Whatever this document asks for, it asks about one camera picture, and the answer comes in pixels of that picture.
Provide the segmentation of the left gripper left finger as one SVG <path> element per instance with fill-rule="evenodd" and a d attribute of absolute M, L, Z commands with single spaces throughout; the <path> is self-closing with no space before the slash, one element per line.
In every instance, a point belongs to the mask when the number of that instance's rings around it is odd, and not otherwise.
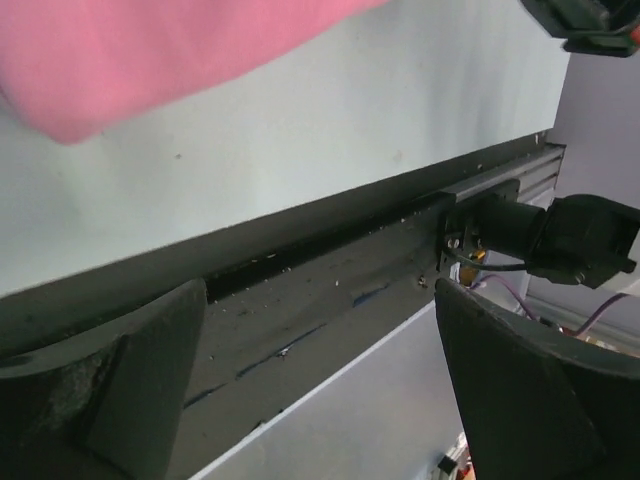
<path fill-rule="evenodd" d="M 2 478 L 163 478 L 206 305 L 197 279 L 78 333 L 3 330 Z"/>

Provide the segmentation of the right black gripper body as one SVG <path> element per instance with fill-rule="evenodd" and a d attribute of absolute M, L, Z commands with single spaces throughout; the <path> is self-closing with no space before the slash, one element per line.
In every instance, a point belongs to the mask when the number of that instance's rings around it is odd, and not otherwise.
<path fill-rule="evenodd" d="M 639 0 L 521 0 L 569 53 L 628 58 L 639 51 Z"/>

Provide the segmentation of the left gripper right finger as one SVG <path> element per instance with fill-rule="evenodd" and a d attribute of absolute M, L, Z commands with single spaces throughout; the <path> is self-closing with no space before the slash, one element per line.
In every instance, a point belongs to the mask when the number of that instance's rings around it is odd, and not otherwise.
<path fill-rule="evenodd" d="M 437 281 L 435 305 L 477 478 L 638 478 L 638 358 L 449 279 Z"/>

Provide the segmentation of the pink t shirt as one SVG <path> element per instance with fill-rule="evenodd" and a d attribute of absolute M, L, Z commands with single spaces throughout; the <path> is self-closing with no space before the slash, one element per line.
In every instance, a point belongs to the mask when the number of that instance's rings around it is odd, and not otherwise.
<path fill-rule="evenodd" d="M 80 142 L 237 78 L 369 1 L 5 1 L 1 99 L 32 129 Z"/>

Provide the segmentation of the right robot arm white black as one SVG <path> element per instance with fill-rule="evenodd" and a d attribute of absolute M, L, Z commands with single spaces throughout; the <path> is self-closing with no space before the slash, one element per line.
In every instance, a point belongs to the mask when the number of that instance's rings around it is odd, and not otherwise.
<path fill-rule="evenodd" d="M 525 10 L 569 53 L 626 58 L 639 49 L 636 1 L 526 1 Z M 492 195 L 474 210 L 481 244 L 515 270 L 563 285 L 639 294 L 639 211 L 590 194 L 548 208 Z"/>

